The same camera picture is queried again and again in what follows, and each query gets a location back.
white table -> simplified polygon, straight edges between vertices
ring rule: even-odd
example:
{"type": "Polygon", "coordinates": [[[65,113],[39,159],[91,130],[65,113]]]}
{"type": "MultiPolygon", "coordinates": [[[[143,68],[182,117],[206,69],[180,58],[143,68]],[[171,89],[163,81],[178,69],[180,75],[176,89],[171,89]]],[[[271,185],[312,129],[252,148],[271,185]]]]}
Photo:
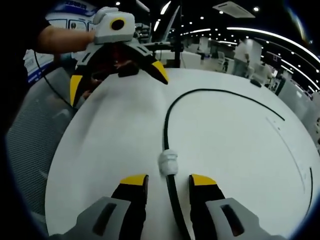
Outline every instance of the white table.
{"type": "Polygon", "coordinates": [[[296,115],[267,88],[218,72],[167,69],[169,85],[141,71],[105,80],[80,108],[54,155],[45,195],[50,235],[65,233],[78,214],[102,196],[111,196],[121,179],[147,173],[148,200],[142,240],[173,240],[178,230],[166,181],[160,176],[163,126],[170,104],[198,88],[233,91],[269,106],[220,92],[185,96],[172,110],[168,137],[178,153],[176,185],[190,234],[188,176],[217,181],[224,195],[254,212],[270,234],[288,237],[304,218],[320,186],[320,157],[296,115]],[[292,133],[290,151],[268,120],[292,133]],[[303,181],[293,156],[304,167],[303,181]]]}

black pole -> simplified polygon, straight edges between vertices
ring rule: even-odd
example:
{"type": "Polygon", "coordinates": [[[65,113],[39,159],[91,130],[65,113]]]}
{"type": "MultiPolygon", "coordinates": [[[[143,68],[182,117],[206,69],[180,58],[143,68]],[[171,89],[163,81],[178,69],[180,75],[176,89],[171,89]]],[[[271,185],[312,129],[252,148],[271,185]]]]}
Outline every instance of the black pole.
{"type": "Polygon", "coordinates": [[[174,43],[174,64],[173,67],[176,69],[180,68],[180,53],[182,52],[182,37],[181,37],[181,23],[182,23],[182,0],[177,0],[180,1],[180,7],[177,12],[177,27],[175,29],[175,43],[174,43]]]}

white cable connector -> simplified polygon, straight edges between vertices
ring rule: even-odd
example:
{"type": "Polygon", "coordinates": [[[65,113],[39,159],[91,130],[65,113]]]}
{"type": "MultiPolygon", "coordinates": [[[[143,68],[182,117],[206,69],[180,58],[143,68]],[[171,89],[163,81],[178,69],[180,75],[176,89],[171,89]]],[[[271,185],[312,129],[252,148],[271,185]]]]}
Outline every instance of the white cable connector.
{"type": "Polygon", "coordinates": [[[160,172],[165,175],[176,175],[178,173],[178,154],[171,150],[164,150],[159,157],[158,164],[160,172]]]}

blue sign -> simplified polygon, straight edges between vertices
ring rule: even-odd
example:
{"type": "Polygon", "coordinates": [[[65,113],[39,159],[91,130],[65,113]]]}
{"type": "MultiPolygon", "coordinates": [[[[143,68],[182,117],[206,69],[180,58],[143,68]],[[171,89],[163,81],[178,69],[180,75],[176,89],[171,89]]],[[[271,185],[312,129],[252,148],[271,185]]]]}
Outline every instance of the blue sign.
{"type": "Polygon", "coordinates": [[[78,1],[66,0],[57,4],[50,12],[51,13],[72,13],[86,17],[92,17],[99,9],[81,3],[78,1]]]}

black sleeve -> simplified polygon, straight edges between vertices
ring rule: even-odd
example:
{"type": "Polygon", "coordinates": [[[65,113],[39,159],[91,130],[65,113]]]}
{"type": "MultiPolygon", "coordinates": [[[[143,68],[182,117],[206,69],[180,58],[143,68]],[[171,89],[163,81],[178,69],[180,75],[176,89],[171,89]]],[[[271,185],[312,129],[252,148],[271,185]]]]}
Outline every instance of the black sleeve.
{"type": "Polygon", "coordinates": [[[31,19],[30,29],[28,30],[29,36],[27,36],[28,49],[36,48],[39,34],[48,26],[50,26],[50,23],[45,17],[39,16],[31,19]]]}

